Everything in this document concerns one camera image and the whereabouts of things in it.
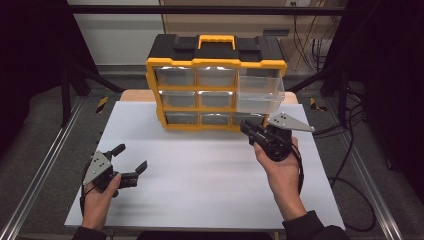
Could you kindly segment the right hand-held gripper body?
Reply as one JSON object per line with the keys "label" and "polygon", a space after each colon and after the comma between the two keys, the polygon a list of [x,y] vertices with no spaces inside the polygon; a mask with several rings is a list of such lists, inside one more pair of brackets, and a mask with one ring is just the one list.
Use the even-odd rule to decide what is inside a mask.
{"label": "right hand-held gripper body", "polygon": [[279,162],[291,153],[292,131],[314,132],[315,128],[285,112],[271,116],[262,131],[252,131],[248,135],[250,145],[259,144],[266,155]]}

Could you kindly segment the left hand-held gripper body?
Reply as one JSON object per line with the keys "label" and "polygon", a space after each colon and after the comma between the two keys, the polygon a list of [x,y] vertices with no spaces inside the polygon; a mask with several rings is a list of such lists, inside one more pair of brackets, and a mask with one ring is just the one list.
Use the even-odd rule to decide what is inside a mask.
{"label": "left hand-held gripper body", "polygon": [[[113,169],[111,160],[120,153],[121,150],[112,150],[105,153],[96,151],[88,164],[88,168],[85,170],[82,185],[87,186],[89,183],[93,183],[97,189],[101,191],[106,190],[110,182],[118,174]],[[136,187],[137,184],[137,172],[121,174],[119,189]]]}

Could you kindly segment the yellow black organizer case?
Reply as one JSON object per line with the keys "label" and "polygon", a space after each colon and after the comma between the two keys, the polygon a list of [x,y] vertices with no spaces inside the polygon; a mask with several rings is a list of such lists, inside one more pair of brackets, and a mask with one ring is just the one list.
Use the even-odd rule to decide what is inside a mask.
{"label": "yellow black organizer case", "polygon": [[[158,94],[153,68],[158,66],[234,68],[237,70],[237,86],[240,76],[283,78],[287,70],[280,44],[274,37],[240,38],[231,35],[182,37],[175,34],[160,34],[155,38],[146,60],[146,78],[156,104]],[[237,131],[239,126],[232,129],[206,128],[186,131]]]}

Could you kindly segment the person's left hand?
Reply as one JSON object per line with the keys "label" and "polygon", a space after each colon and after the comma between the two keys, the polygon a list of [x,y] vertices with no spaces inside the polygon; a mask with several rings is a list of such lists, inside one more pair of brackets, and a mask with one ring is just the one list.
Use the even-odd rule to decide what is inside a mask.
{"label": "person's left hand", "polygon": [[105,190],[98,190],[91,184],[85,191],[84,214],[85,220],[105,219],[113,198],[121,182],[121,175],[117,174]]}

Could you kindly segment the person's right hand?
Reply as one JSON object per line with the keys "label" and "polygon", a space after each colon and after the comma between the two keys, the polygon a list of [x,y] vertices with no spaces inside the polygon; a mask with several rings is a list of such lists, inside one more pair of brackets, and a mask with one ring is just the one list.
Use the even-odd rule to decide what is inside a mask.
{"label": "person's right hand", "polygon": [[253,145],[256,159],[265,170],[271,191],[275,197],[281,199],[293,199],[299,196],[299,163],[298,153],[295,150],[297,139],[293,138],[293,141],[291,153],[279,162],[271,160],[259,144]]}

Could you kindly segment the grid of clear drawers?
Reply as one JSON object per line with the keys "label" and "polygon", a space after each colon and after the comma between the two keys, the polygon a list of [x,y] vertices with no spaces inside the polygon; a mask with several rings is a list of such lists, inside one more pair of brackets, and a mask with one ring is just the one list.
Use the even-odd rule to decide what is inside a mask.
{"label": "grid of clear drawers", "polygon": [[237,70],[221,66],[154,67],[157,114],[168,129],[232,129],[265,115],[236,110]]}

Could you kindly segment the black metal stand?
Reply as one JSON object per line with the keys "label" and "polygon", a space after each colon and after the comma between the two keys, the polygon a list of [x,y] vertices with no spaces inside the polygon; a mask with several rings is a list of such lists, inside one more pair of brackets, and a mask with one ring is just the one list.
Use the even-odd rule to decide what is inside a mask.
{"label": "black metal stand", "polygon": [[337,108],[337,119],[343,127],[347,127],[347,92],[348,92],[348,80],[347,74],[340,63],[334,63],[325,67],[322,71],[308,77],[306,80],[289,87],[288,91],[297,93],[305,87],[317,82],[318,80],[323,81],[323,85],[320,89],[322,97],[331,97],[335,92],[338,93],[338,108]]}
{"label": "black metal stand", "polygon": [[78,96],[88,96],[91,88],[86,80],[91,79],[107,89],[123,93],[124,88],[119,87],[100,76],[99,73],[87,70],[79,65],[68,65],[61,72],[61,96],[62,96],[62,123],[65,127],[71,119],[70,87],[73,87]]}

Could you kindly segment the white cabinet panel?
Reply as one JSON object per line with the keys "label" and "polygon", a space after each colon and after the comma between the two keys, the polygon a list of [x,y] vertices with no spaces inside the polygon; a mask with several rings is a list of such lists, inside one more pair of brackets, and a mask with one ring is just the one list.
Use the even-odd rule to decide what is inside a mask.
{"label": "white cabinet panel", "polygon": [[161,15],[75,14],[96,65],[144,65],[155,37],[164,32]]}

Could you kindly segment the black curtain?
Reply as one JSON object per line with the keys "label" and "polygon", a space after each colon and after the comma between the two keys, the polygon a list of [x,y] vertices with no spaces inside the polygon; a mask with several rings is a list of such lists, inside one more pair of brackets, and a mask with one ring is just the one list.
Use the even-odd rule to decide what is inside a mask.
{"label": "black curtain", "polygon": [[0,0],[0,155],[35,95],[60,85],[61,71],[97,68],[67,0]]}
{"label": "black curtain", "polygon": [[424,200],[424,0],[347,0],[327,57],[365,86],[383,149]]}

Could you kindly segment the aluminium frame rail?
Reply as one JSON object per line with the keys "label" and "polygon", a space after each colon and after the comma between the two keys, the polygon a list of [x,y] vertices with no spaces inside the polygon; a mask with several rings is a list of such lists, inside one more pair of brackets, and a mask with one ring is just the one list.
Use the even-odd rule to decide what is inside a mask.
{"label": "aluminium frame rail", "polygon": [[[329,112],[334,120],[337,123],[340,123],[337,119],[338,104],[336,101],[333,99],[326,99],[325,103],[327,104]],[[374,215],[385,235],[386,240],[403,240],[403,236],[396,221],[394,220],[381,192],[371,176],[370,171],[354,144],[353,126],[350,123],[349,117],[347,117],[347,130],[342,132],[341,136],[346,148],[348,149],[348,157],[351,164],[356,172],[359,182],[361,183],[367,200],[374,209]]]}
{"label": "aluminium frame rail", "polygon": [[75,99],[68,122],[60,128],[18,206],[0,231],[0,240],[15,240],[18,236],[85,102],[86,97],[77,97]]}

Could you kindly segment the black overhead frame beam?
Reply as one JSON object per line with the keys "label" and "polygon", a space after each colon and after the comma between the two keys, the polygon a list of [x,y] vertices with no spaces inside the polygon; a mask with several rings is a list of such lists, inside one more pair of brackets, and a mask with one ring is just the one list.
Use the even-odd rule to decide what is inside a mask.
{"label": "black overhead frame beam", "polygon": [[70,5],[75,14],[210,14],[343,16],[344,8],[258,6]]}

